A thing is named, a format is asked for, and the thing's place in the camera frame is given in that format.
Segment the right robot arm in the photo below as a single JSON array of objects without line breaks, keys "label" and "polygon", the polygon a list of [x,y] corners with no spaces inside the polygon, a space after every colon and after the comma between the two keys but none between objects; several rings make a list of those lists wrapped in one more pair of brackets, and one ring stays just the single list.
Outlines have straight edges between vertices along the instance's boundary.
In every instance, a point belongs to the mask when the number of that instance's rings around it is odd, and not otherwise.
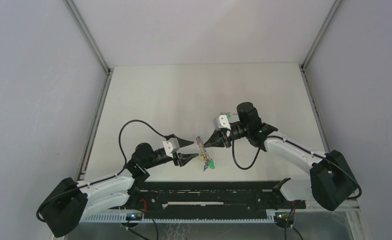
[{"label": "right robot arm", "polygon": [[334,211],[344,201],[362,195],[362,188],[341,152],[318,151],[289,139],[278,128],[263,122],[251,102],[240,103],[236,110],[236,122],[230,122],[227,114],[214,118],[215,130],[203,146],[231,148],[234,157],[236,141],[246,138],[258,153],[272,153],[305,172],[307,180],[286,178],[278,184],[278,191],[273,194],[277,207],[313,200]]}]

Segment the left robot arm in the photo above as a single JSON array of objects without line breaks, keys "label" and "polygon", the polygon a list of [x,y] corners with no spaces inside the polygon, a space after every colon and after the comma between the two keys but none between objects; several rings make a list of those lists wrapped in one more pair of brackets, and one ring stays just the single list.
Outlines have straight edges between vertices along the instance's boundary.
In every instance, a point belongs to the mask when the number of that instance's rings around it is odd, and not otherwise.
[{"label": "left robot arm", "polygon": [[55,237],[63,237],[89,216],[113,207],[135,208],[141,200],[143,183],[150,176],[148,169],[173,162],[182,167],[197,153],[179,153],[193,141],[168,135],[162,148],[154,150],[149,143],[136,146],[123,168],[113,174],[90,181],[63,179],[40,204],[36,217],[46,223]]}]

